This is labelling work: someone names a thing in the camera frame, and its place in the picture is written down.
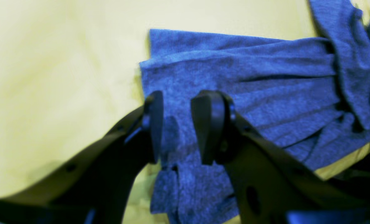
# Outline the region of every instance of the crumpled cloth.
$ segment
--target crumpled cloth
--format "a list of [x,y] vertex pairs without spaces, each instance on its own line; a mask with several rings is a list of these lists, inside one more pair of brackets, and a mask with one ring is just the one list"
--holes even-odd
[[223,223],[239,214],[222,166],[201,165],[190,99],[229,94],[266,139],[311,170],[370,142],[370,25],[349,0],[310,0],[323,37],[261,37],[150,30],[145,95],[164,94],[161,166],[152,213],[171,223]]

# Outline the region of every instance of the yellow surface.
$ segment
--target yellow surface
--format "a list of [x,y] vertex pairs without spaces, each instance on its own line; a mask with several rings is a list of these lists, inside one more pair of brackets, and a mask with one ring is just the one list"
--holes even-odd
[[[149,57],[150,28],[316,36],[305,0],[0,0],[0,197],[142,104],[138,62]],[[123,223],[167,223],[149,214],[158,170],[138,175]]]

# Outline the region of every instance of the yellow background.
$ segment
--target yellow background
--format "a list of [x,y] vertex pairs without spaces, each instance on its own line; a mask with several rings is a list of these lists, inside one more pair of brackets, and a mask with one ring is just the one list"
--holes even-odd
[[[370,0],[355,2],[367,24]],[[150,28],[317,35],[306,0],[0,0],[0,197],[40,180],[142,104],[138,63],[149,58]],[[158,170],[138,175],[123,223],[167,222],[149,214]]]

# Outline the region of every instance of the towel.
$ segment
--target towel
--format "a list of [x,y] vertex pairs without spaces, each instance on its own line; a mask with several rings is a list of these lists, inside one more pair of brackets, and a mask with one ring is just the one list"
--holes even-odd
[[203,89],[229,94],[264,138],[311,170],[370,142],[370,24],[349,0],[310,0],[310,7],[322,37],[150,30],[143,90],[162,90],[165,99],[152,213],[167,213],[174,224],[239,214],[224,168],[201,165],[190,99]]

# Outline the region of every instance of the robotic arm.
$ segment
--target robotic arm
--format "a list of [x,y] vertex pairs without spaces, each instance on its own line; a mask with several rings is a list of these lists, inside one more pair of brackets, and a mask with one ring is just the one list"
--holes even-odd
[[[228,95],[202,91],[192,99],[191,109],[202,163],[225,167],[242,223],[370,220],[370,197],[359,195],[357,186],[320,180],[263,139],[236,112]],[[162,122],[163,97],[156,91],[144,106],[49,176],[0,198],[0,224],[121,223],[135,177],[158,160]]]

